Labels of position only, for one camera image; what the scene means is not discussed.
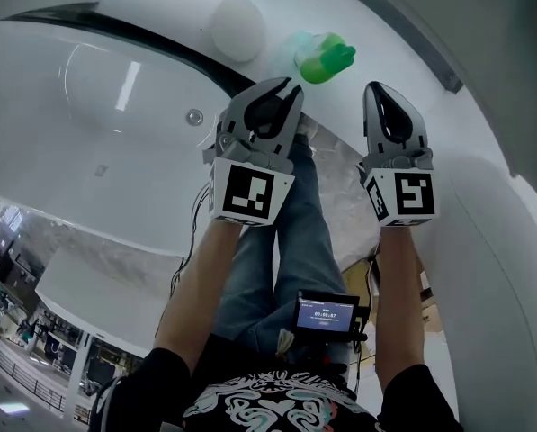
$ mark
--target digital display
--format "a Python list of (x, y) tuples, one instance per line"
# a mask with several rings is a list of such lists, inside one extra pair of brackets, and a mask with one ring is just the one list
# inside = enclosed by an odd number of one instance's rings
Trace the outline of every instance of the digital display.
[(353, 313), (354, 306), (352, 304), (300, 298), (296, 326), (305, 329), (323, 329), (347, 333), (350, 331)]

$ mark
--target white sphere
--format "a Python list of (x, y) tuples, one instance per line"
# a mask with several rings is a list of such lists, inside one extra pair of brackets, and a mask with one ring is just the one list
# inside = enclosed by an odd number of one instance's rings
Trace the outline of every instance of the white sphere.
[(264, 18), (250, 0), (224, 0), (212, 17), (216, 48), (236, 62), (247, 62), (264, 45)]

